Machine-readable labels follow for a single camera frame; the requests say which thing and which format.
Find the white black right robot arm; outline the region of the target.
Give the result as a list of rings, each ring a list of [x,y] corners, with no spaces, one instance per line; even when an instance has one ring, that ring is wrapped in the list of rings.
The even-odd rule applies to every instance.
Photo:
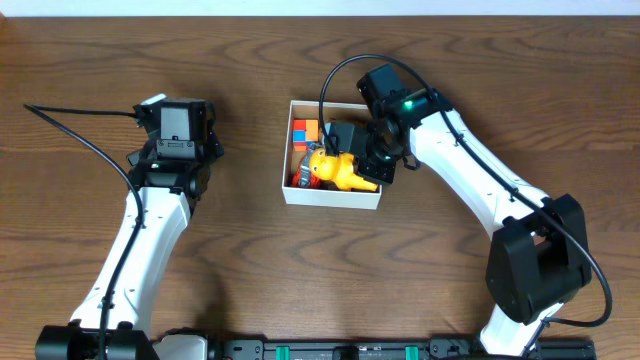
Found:
[[[321,125],[330,159],[353,163],[371,187],[389,185],[397,165],[426,166],[471,210],[491,244],[485,281],[495,307],[470,339],[432,339],[432,359],[587,359],[587,343],[541,341],[560,323],[558,310],[592,279],[581,205],[571,195],[552,198],[522,180],[472,133],[449,100],[420,79],[405,85],[388,62],[357,83],[371,119],[364,125]]]

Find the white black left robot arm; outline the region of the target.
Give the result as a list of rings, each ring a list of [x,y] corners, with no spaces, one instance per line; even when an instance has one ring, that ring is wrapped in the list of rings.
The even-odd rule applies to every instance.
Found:
[[[129,192],[119,232],[100,274],[64,326],[45,326],[38,359],[217,359],[218,344],[193,330],[155,340],[151,320],[173,248],[206,192],[211,165],[224,153],[215,108],[202,99],[158,94],[130,117],[147,141],[118,173]]]

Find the colourful puzzle cube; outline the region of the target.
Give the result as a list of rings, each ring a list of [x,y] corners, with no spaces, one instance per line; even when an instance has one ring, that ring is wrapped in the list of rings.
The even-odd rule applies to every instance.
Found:
[[[292,142],[296,152],[305,152],[318,141],[319,124],[317,119],[293,120]]]

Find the red toy truck grey crane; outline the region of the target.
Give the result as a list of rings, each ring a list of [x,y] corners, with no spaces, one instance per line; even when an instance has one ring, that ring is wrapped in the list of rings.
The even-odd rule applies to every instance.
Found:
[[[310,168],[310,160],[315,150],[322,149],[319,143],[312,143],[299,163],[298,169],[293,176],[290,186],[304,189],[320,189],[322,180],[315,176]]]

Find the orange rubber animal toy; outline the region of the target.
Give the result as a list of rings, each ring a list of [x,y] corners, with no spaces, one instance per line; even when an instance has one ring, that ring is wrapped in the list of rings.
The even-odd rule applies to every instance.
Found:
[[[355,157],[350,153],[331,156],[324,148],[318,148],[311,155],[309,167],[314,176],[332,182],[341,191],[355,189],[376,192],[378,185],[359,176],[354,163]]]

